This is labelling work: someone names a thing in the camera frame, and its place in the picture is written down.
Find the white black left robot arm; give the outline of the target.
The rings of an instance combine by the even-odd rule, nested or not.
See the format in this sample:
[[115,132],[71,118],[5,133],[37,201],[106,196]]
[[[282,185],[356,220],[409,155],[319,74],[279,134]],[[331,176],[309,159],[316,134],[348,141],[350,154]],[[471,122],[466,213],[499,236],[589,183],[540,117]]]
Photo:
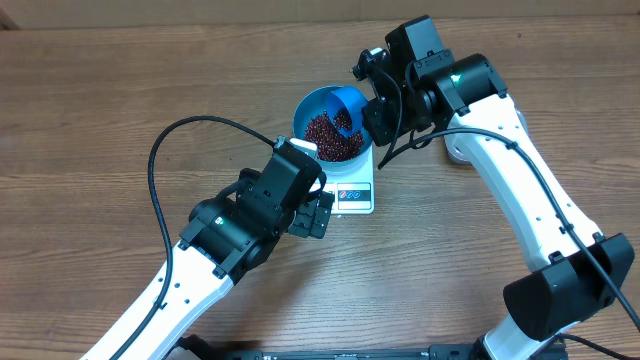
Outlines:
[[248,244],[218,261],[197,242],[208,230],[237,231],[230,218],[190,221],[172,245],[157,198],[154,174],[148,172],[152,205],[165,241],[166,261],[143,293],[105,335],[83,355],[85,359],[162,359],[171,346],[211,306],[224,298],[246,274],[264,263],[278,240]]

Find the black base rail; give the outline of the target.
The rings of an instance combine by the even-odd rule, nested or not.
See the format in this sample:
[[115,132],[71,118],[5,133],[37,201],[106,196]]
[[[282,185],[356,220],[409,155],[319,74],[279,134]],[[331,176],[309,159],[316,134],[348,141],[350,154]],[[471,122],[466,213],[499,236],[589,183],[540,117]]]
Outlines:
[[472,344],[434,344],[412,349],[263,351],[249,342],[216,346],[193,334],[181,337],[166,360],[467,360],[480,359]]

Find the red beans in bowl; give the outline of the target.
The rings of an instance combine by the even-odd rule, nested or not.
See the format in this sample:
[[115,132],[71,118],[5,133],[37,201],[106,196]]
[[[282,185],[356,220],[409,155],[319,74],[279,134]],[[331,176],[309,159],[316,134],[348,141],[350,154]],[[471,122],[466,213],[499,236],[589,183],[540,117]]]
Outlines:
[[313,117],[304,132],[304,140],[317,145],[317,156],[322,161],[343,162],[360,154],[364,145],[361,132],[349,137],[341,135],[323,112]]

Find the white digital kitchen scale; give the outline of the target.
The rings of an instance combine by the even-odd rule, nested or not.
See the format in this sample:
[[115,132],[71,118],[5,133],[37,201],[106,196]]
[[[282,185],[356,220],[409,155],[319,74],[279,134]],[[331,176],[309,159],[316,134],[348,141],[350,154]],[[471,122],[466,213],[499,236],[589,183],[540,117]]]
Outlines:
[[367,215],[374,211],[374,161],[369,146],[355,158],[344,162],[327,162],[320,159],[327,176],[324,191],[334,195],[333,215]]

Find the teal bowl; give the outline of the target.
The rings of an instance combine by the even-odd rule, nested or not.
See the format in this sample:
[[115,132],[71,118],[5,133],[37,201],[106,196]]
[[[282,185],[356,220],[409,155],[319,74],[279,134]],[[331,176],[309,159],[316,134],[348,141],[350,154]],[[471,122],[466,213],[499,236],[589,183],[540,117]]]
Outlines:
[[[336,87],[339,86],[326,86],[318,88],[306,95],[304,99],[299,103],[293,116],[292,128],[294,138],[304,140],[304,132],[310,120],[323,112],[327,113],[325,107],[325,96],[330,90],[333,90]],[[369,133],[364,129],[364,127],[359,132],[361,132],[364,136],[364,145],[362,146],[360,151],[361,154],[369,146],[372,147],[372,139]]]

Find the clear plastic bean container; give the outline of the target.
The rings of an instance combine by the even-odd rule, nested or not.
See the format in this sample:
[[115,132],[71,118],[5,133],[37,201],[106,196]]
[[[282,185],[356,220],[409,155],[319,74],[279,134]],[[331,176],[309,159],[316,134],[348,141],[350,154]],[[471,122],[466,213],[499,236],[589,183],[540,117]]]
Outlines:
[[[526,133],[529,133],[526,117],[524,116],[524,114],[520,110],[515,109],[515,111],[516,111],[516,115],[518,116],[518,119],[520,121],[520,126],[524,129],[524,131]],[[446,146],[446,149],[447,149],[447,153],[448,153],[449,159],[453,163],[461,164],[461,165],[470,165],[471,164],[471,162],[464,156],[464,154],[461,152],[461,150],[453,144],[453,139],[452,139],[451,135],[447,135],[444,138],[444,142],[445,142],[445,146]]]

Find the blue plastic measuring scoop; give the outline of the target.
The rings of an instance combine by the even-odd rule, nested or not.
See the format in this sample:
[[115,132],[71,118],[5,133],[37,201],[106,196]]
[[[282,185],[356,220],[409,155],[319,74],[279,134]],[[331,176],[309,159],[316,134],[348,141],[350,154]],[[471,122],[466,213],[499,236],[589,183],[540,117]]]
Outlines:
[[325,96],[325,107],[329,116],[329,120],[333,124],[333,116],[341,109],[346,108],[352,120],[352,130],[347,132],[344,130],[336,130],[344,137],[350,137],[363,129],[362,108],[367,105],[365,96],[355,87],[339,86],[330,90]]

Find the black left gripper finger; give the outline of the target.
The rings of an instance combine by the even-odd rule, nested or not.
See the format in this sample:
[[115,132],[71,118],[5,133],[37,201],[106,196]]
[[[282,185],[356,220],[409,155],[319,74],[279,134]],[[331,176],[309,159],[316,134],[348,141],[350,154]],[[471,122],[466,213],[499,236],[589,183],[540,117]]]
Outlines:
[[300,238],[319,238],[319,223],[317,222],[318,200],[312,200],[300,205],[295,211],[288,233]]
[[334,201],[335,194],[331,192],[323,192],[314,200],[315,208],[310,228],[311,237],[322,239],[325,236]]

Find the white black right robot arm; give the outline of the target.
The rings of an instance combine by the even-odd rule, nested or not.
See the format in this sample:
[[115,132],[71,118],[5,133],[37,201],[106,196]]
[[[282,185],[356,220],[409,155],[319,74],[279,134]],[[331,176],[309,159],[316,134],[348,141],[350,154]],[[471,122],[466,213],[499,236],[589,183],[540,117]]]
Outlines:
[[450,158],[472,165],[509,221],[528,274],[505,286],[505,318],[461,359],[562,359],[571,328],[619,303],[635,253],[623,234],[604,235],[570,199],[533,142],[508,87],[489,59],[456,59],[422,16],[363,51],[353,75],[374,98],[362,122],[394,159],[444,140]]

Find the red beans in scoop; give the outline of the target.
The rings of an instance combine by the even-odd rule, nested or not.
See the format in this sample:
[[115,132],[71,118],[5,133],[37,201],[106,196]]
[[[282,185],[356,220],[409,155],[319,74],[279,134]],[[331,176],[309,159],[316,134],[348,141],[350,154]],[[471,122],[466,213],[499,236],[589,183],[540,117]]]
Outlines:
[[332,118],[334,126],[338,130],[351,131],[352,120],[346,108],[339,109]]

